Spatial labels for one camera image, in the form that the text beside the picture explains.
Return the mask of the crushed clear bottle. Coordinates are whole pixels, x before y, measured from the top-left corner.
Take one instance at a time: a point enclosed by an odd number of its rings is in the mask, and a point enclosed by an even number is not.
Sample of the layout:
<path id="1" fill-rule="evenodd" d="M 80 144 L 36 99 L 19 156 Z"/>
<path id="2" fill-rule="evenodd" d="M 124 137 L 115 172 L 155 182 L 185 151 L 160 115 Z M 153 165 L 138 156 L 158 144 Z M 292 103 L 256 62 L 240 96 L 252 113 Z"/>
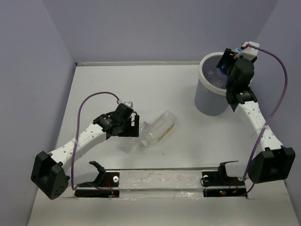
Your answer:
<path id="1" fill-rule="evenodd" d="M 121 150 L 124 152 L 130 152 L 134 147 L 136 147 L 144 138 L 149 125 L 150 123 L 148 121 L 144 121 L 139 127 L 138 137 L 127 137 L 119 146 Z"/>

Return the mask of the small blue label bottle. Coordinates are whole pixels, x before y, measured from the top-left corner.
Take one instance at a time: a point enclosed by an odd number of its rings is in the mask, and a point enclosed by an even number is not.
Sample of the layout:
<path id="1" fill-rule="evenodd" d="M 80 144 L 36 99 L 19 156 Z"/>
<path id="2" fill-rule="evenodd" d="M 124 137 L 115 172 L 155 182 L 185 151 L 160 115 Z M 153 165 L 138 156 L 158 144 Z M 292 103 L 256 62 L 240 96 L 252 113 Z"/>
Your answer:
<path id="1" fill-rule="evenodd" d="M 221 59 L 216 66 L 222 74 L 227 76 L 230 74 L 235 62 L 237 61 L 237 58 L 235 58 L 235 56 L 240 52 L 242 52 L 241 48 L 236 48 L 235 50 L 229 48 L 225 49 Z"/>

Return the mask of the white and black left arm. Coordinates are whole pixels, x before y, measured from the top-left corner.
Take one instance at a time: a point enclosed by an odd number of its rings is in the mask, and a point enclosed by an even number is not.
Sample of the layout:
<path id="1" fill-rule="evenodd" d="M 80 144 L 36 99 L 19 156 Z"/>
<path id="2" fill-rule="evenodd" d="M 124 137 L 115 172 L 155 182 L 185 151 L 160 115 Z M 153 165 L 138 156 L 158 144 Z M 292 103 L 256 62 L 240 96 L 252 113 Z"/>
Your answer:
<path id="1" fill-rule="evenodd" d="M 104 174 L 92 170 L 75 173 L 74 163 L 96 145 L 111 137 L 138 137 L 140 116 L 133 109 L 132 102 L 120 103 L 115 111 L 98 116 L 82 132 L 65 145 L 35 157 L 31 181 L 51 200 L 58 198 L 70 186 L 90 182 L 99 186 Z"/>

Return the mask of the blue label bottle white cap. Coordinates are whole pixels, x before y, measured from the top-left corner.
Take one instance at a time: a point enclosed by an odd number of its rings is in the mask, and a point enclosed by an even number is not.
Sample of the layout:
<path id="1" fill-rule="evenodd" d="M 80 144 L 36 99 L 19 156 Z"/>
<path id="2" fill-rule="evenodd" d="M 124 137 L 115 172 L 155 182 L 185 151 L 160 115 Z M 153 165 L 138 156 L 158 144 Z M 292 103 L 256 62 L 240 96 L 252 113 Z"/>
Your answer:
<path id="1" fill-rule="evenodd" d="M 220 71 L 218 68 L 204 69 L 203 73 L 208 80 L 212 78 L 218 78 L 220 76 Z"/>

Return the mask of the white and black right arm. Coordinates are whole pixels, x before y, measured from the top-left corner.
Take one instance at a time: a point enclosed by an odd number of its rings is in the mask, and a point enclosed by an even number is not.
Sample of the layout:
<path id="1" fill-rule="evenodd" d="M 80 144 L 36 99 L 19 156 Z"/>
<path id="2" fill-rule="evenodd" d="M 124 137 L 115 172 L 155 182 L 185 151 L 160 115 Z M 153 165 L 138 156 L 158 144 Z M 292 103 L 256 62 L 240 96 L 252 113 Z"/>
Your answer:
<path id="1" fill-rule="evenodd" d="M 247 162 L 235 161 L 216 173 L 217 181 L 226 185 L 238 178 L 253 183 L 287 179 L 295 151 L 285 147 L 269 127 L 273 116 L 265 119 L 250 83 L 258 47 L 246 46 L 239 51 L 225 49 L 217 68 L 227 76 L 226 99 L 254 142 Z"/>

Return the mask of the clear slim bottle blue cap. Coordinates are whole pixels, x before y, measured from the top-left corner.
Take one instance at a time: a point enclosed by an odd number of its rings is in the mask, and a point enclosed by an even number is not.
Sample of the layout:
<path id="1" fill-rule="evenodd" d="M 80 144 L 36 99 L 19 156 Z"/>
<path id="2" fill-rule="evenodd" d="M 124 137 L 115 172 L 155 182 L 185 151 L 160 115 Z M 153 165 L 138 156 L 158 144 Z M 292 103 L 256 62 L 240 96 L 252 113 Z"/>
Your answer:
<path id="1" fill-rule="evenodd" d="M 224 82 L 222 80 L 211 80 L 211 84 L 220 89 L 224 86 Z"/>

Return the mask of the large ribbed clear bottle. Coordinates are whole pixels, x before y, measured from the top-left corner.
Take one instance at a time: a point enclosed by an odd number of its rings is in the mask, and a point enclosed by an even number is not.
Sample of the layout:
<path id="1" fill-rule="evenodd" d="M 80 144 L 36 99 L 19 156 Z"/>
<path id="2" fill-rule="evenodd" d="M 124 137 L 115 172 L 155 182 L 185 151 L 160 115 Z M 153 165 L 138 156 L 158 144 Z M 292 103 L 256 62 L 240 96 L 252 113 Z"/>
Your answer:
<path id="1" fill-rule="evenodd" d="M 157 144 L 175 126 L 177 117 L 171 111 L 163 112 L 146 130 L 141 143 L 145 146 Z"/>

